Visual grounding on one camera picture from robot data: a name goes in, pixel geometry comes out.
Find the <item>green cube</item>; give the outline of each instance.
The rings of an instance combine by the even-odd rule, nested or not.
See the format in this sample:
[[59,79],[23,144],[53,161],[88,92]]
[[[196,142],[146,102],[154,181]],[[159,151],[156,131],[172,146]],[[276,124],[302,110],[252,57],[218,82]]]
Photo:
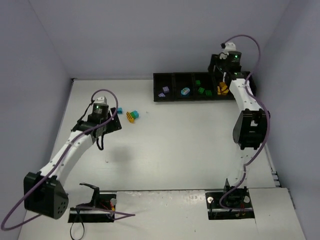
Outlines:
[[199,87],[198,89],[198,93],[203,94],[205,91],[205,89],[203,87]]
[[205,91],[205,95],[207,95],[207,96],[212,96],[212,92],[211,92],[210,90],[206,90],[206,91]]

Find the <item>white table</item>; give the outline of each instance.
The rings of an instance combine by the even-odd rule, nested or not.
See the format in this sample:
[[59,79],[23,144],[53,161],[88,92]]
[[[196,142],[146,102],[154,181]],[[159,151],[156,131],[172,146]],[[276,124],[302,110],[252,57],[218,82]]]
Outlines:
[[[124,111],[122,130],[104,137],[103,151],[91,147],[64,188],[86,182],[119,191],[117,210],[136,216],[86,223],[85,239],[304,239],[288,191],[275,187],[265,151],[248,173],[256,219],[208,220],[203,190],[222,189],[236,157],[235,101],[155,103],[152,80],[76,80],[53,154],[98,89],[116,94]],[[113,107],[112,96],[105,95]],[[125,112],[134,110],[140,117],[132,124]],[[70,239],[68,214],[59,220],[40,217],[22,228],[19,240]],[[80,234],[81,228],[75,231]]]

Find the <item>white wall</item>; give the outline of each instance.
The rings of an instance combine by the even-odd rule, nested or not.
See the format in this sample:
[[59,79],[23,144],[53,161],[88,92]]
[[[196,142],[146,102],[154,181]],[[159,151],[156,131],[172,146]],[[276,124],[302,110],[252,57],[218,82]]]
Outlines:
[[308,240],[320,236],[320,1],[292,0],[263,51],[259,94],[268,145]]
[[[71,81],[27,0],[0,1],[0,221],[50,158]],[[22,206],[8,221],[20,223]],[[1,240],[18,238],[20,229]]]
[[[262,47],[290,0],[30,0],[67,71],[79,78],[151,77],[206,71],[236,34]],[[242,64],[254,44],[237,41]]]

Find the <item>purple block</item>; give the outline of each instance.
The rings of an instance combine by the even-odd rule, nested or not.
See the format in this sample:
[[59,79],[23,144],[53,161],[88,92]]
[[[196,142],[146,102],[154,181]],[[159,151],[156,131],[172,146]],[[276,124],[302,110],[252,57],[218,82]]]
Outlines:
[[169,88],[167,86],[164,86],[162,89],[165,94],[169,92]]

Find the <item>blue oval object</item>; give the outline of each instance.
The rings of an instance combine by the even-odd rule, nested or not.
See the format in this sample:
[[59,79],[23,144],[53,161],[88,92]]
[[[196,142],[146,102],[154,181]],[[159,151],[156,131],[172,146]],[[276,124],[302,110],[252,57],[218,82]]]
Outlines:
[[188,96],[189,93],[190,93],[190,88],[188,88],[188,87],[185,87],[185,88],[183,88],[183,89],[181,90],[181,95],[182,95],[182,96]]

